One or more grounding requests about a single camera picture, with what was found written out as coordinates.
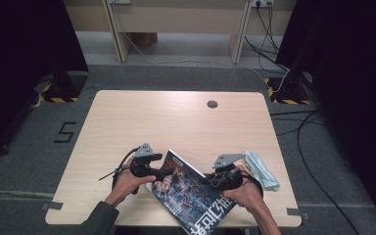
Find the light blue cloth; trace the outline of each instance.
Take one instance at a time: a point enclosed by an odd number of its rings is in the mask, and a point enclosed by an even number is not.
[[[253,177],[260,182],[263,189],[269,189],[277,191],[280,187],[279,182],[270,173],[267,167],[264,165],[260,156],[256,152],[245,151],[246,166],[250,169]]]

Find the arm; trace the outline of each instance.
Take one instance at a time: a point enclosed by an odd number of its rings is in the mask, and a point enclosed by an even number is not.
[[[246,171],[242,165],[237,165],[240,170]],[[226,190],[222,196],[237,202],[240,207],[245,207],[258,223],[258,228],[263,235],[281,234],[276,221],[265,204],[258,187],[249,179],[243,179],[243,185],[237,189]]]
[[[140,185],[153,182],[155,179],[154,175],[138,178],[133,176],[129,169],[123,170],[112,193],[109,194],[105,202],[99,202],[88,219],[79,225],[76,234],[110,234],[118,217],[116,209],[118,204],[123,202],[127,195]]]

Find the cloth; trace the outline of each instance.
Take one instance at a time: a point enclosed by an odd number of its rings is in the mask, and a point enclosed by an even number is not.
[[[246,156],[246,166],[250,169],[253,177],[260,182],[261,187],[277,191],[280,187],[279,182],[264,165],[260,155],[252,151],[245,151],[244,155]]]
[[[115,229],[118,210],[105,202],[99,202],[87,220],[78,226],[76,234],[104,235],[111,234]]]

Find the book cover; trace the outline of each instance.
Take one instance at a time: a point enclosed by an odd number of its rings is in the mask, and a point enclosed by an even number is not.
[[[170,167],[175,168],[173,175],[155,182],[152,193],[188,234],[212,234],[236,203],[212,189],[202,173],[172,150],[167,152],[162,168]]]

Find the dark sleeve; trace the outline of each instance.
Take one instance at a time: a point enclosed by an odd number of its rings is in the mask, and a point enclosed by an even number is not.
[[[78,226],[76,234],[110,234],[118,218],[118,210],[105,202],[99,202],[87,220]]]

